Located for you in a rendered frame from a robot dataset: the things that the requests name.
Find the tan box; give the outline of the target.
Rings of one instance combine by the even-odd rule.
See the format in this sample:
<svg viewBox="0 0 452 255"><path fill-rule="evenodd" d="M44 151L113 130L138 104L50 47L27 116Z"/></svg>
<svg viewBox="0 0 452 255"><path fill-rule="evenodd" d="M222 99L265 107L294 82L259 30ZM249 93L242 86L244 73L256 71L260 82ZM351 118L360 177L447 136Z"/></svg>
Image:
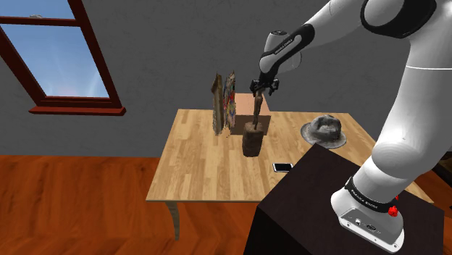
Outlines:
<svg viewBox="0 0 452 255"><path fill-rule="evenodd" d="M267 101L262 96L263 102L259 113L259 123L263 126L264 135L267 135L269 123L271 120L271 112L267 105ZM252 122L254 119L254 97L252 93L236 93L235 95L236 114L235 125L231 129L232 135L242 135L245 124Z"/></svg>

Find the colourful upright book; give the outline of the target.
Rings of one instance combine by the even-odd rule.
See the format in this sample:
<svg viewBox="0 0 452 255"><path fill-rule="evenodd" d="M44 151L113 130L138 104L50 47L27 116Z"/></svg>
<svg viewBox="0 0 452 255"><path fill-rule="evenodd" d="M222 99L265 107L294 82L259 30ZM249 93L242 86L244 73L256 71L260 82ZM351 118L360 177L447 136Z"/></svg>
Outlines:
<svg viewBox="0 0 452 255"><path fill-rule="evenodd" d="M231 72L223 87L224 127L230 130L235 126L235 73Z"/></svg>

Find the brown upright book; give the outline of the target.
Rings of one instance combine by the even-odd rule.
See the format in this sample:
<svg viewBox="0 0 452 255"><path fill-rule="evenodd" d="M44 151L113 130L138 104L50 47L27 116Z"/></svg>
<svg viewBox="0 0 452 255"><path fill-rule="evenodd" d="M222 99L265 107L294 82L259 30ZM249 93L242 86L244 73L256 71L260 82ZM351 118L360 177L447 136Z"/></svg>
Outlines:
<svg viewBox="0 0 452 255"><path fill-rule="evenodd" d="M224 127L223 116L223 95L222 95L222 76L218 73L215 76L211 87L213 93L213 120L212 127L215 135L220 135Z"/></svg>

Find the grey hat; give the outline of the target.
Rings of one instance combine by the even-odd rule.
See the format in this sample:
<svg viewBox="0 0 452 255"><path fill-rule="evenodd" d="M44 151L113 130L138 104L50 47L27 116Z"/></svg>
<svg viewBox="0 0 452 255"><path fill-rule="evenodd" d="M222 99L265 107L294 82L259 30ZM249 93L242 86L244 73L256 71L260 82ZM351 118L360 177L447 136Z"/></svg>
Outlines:
<svg viewBox="0 0 452 255"><path fill-rule="evenodd" d="M315 143L326 149L337 149L347 141L339 119L330 114L316 117L301 127L301 136L309 144Z"/></svg>

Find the light wooden table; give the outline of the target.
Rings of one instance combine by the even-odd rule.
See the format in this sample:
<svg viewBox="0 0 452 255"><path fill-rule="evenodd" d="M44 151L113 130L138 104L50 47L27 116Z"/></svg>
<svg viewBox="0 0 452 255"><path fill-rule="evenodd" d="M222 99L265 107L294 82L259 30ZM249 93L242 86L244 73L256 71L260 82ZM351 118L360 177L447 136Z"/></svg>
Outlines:
<svg viewBox="0 0 452 255"><path fill-rule="evenodd" d="M179 109L146 197L163 201L180 235L182 202L260 202L283 178L274 162L295 164L309 149L300 133L316 112L272 112L260 154L245 157L239 135L219 136L211 110Z"/></svg>

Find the dark robot stand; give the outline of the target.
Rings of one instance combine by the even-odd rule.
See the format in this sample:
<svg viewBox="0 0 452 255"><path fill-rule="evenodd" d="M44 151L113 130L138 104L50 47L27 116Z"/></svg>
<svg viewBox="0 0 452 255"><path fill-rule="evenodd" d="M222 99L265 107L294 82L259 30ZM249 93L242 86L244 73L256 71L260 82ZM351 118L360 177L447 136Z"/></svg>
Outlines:
<svg viewBox="0 0 452 255"><path fill-rule="evenodd" d="M256 208L243 255L443 255L444 212L404 191L405 238L390 254L342 227L330 197L359 166L312 146Z"/></svg>

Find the red framed window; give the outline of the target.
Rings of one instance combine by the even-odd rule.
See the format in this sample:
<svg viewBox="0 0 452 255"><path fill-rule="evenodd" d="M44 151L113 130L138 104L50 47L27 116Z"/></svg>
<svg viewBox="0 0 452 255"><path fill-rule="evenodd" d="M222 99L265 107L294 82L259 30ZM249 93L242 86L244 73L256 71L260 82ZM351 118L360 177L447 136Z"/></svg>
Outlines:
<svg viewBox="0 0 452 255"><path fill-rule="evenodd" d="M0 57L32 114L126 112L82 0L0 0Z"/></svg>

